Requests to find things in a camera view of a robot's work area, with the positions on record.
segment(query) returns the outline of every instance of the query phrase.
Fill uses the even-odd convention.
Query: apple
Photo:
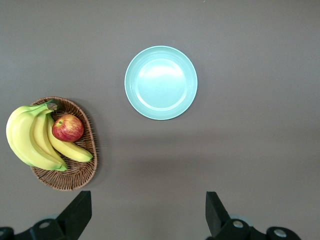
[[[75,142],[84,134],[84,125],[76,116],[66,114],[54,122],[52,134],[61,141]]]

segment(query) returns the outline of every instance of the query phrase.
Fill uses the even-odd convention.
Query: silver bolt
[[[238,220],[233,222],[233,226],[235,226],[238,229],[242,229],[244,227],[244,224]]]
[[[281,230],[281,229],[276,229],[273,231],[275,235],[277,235],[280,238],[285,238],[287,237],[287,234],[285,233],[285,231]]]

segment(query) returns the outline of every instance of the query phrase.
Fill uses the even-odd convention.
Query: yellow banana
[[[45,153],[35,142],[33,132],[35,119],[44,110],[53,112],[54,103],[44,103],[40,107],[20,113],[8,126],[12,140],[11,149],[23,162],[45,170],[65,171],[66,168],[54,157]]]
[[[40,108],[42,106],[41,105],[24,105],[24,106],[20,106],[18,107],[16,110],[14,110],[11,115],[8,118],[8,121],[6,123],[6,128],[5,128],[5,133],[6,133],[6,138],[7,141],[9,143],[10,148],[13,148],[13,138],[12,138],[12,134],[11,134],[11,128],[12,128],[12,122],[17,118],[17,116],[19,116],[20,114],[27,112],[27,111],[31,111],[37,108]],[[19,156],[18,152],[14,152],[19,159],[24,159],[22,156]],[[29,165],[29,166],[33,166],[30,162],[25,161],[25,164]]]
[[[89,162],[93,158],[92,154],[89,151],[76,145],[74,142],[61,141],[57,139],[52,134],[52,127],[55,121],[50,114],[47,114],[46,117],[48,120],[48,138],[54,149],[56,149],[58,152],[65,155],[66,157],[78,162]]]
[[[42,111],[39,115],[35,117],[35,123],[33,128],[33,138],[35,143],[47,154],[54,157],[62,166],[67,169],[67,164],[65,161],[58,155],[56,150],[52,147],[49,138],[48,138],[48,118],[47,114],[50,114],[52,110],[47,109]]]

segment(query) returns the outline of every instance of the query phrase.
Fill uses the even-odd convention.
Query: basket
[[[65,161],[68,167],[66,171],[44,170],[34,166],[31,167],[31,170],[40,182],[55,190],[77,190],[88,184],[97,170],[98,155],[94,133],[85,112],[71,100],[63,97],[50,96],[38,99],[31,105],[43,104],[49,100],[57,100],[61,103],[61,108],[51,113],[54,120],[57,120],[65,114],[72,114],[82,121],[84,126],[83,135],[74,143],[89,151],[93,158],[89,162],[78,162],[61,155],[61,158]]]

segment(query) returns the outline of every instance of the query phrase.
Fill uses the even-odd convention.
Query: gray surface
[[[316,0],[1,0],[0,226],[23,231],[81,190],[43,185],[5,137],[15,108],[59,96],[92,118],[100,149],[81,240],[204,240],[206,191],[261,232],[319,238],[319,12]],[[198,74],[193,104],[168,121],[124,91],[131,59],[155,45]]]

